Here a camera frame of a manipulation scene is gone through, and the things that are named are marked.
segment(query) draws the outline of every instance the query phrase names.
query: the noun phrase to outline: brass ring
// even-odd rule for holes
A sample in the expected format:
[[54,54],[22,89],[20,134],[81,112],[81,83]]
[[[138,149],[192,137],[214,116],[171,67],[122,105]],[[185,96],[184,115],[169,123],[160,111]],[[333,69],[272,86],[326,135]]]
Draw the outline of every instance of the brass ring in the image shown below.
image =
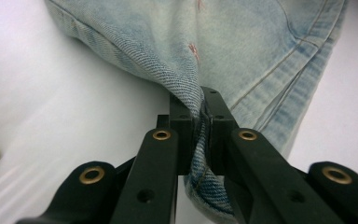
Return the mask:
[[165,130],[159,130],[153,133],[153,137],[159,141],[164,141],[171,137],[171,133]]
[[[97,172],[98,174],[92,178],[88,178],[87,174],[91,172]],[[90,185],[100,181],[103,178],[103,176],[104,176],[104,169],[101,168],[101,166],[93,166],[84,170],[83,173],[80,175],[79,180],[82,184]]]
[[[332,175],[332,172],[336,172],[341,176]],[[331,181],[334,181],[338,184],[342,185],[348,185],[352,182],[351,177],[342,171],[341,169],[335,168],[333,166],[326,166],[322,169],[322,173],[324,173],[324,176],[330,179]]]
[[238,135],[241,139],[246,141],[254,141],[257,138],[257,134],[250,131],[242,131]]

